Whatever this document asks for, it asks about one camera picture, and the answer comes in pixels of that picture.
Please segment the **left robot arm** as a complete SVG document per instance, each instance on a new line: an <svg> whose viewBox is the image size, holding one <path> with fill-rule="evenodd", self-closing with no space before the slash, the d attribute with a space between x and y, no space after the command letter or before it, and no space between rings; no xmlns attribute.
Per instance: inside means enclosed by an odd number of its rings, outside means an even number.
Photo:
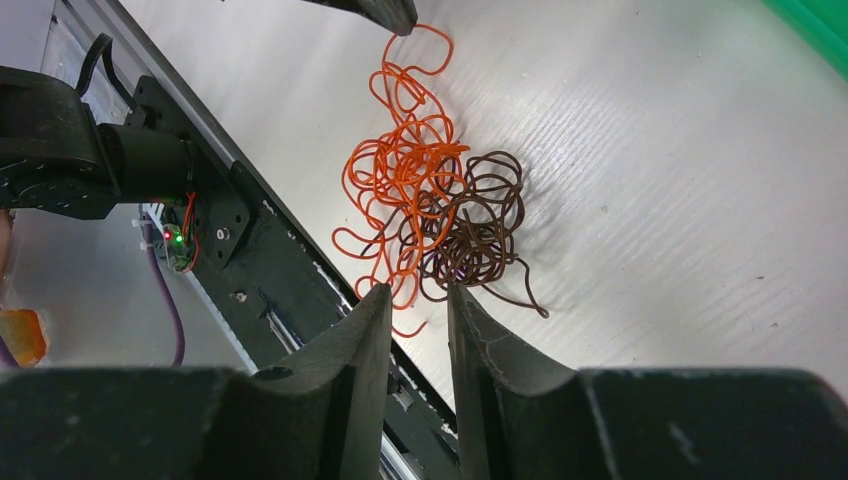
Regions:
<svg viewBox="0 0 848 480"><path fill-rule="evenodd" d="M268 184L120 1L116 29L88 50L75 84L1 70L1 205L100 220L119 204L198 195L214 225L248 223Z"/></svg>

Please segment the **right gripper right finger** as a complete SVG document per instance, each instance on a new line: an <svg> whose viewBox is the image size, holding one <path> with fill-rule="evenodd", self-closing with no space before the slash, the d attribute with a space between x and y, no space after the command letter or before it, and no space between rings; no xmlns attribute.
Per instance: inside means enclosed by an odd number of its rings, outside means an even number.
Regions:
<svg viewBox="0 0 848 480"><path fill-rule="evenodd" d="M585 368L448 290L467 479L843 479L847 407L781 368Z"/></svg>

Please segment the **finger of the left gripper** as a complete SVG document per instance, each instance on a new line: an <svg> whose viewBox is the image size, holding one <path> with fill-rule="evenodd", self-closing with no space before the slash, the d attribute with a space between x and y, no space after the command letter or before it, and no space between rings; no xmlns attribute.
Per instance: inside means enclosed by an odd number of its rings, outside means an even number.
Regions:
<svg viewBox="0 0 848 480"><path fill-rule="evenodd" d="M309 3L357 14L399 36L408 36L418 23L413 0L307 0Z"/></svg>

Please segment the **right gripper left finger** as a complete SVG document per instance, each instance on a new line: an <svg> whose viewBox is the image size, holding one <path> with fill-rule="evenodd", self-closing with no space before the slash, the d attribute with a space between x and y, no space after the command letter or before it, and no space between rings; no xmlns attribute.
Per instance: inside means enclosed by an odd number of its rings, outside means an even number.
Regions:
<svg viewBox="0 0 848 480"><path fill-rule="evenodd" d="M5 479L374 479L389 288L278 364L18 369L1 376Z"/></svg>

